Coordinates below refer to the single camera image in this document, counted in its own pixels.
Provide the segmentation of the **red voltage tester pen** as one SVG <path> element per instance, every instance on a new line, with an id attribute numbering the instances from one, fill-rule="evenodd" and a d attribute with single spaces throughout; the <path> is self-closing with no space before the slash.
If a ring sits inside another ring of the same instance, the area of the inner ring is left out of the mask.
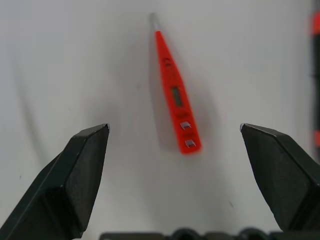
<path id="1" fill-rule="evenodd" d="M 160 79 L 180 153 L 193 155 L 202 150 L 202 141 L 184 80 L 176 65 L 156 14 L 150 14 L 154 29 Z"/>

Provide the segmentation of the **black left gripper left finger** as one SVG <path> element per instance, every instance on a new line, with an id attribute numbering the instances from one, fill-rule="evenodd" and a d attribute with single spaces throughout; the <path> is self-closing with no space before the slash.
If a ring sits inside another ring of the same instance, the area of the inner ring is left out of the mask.
<path id="1" fill-rule="evenodd" d="M 0 240 L 74 240 L 87 230 L 101 183 L 110 126 L 81 130 L 36 176 Z"/>

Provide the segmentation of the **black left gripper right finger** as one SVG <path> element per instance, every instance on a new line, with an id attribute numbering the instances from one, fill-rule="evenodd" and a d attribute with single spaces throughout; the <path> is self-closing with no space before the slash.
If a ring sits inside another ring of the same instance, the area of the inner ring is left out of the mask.
<path id="1" fill-rule="evenodd" d="M 258 188 L 283 231 L 320 231 L 320 165 L 289 135 L 240 126 Z"/>

